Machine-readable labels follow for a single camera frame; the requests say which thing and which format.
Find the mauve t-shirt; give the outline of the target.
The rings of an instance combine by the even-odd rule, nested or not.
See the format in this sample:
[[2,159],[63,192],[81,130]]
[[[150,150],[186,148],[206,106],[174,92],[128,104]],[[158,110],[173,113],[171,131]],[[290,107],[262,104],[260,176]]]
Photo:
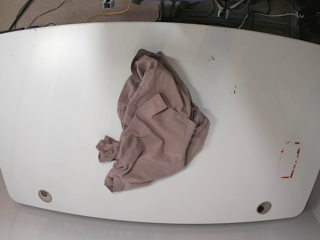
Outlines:
[[140,49],[117,103],[122,132],[96,145],[113,162],[104,185],[112,193],[149,185],[183,170],[201,149],[209,119],[162,52]]

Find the red tape rectangle marking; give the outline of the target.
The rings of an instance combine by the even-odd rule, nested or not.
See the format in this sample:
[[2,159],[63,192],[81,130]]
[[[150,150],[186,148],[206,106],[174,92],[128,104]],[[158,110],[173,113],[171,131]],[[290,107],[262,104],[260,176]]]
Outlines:
[[280,154],[279,176],[281,179],[291,179],[299,159],[301,143],[286,141]]

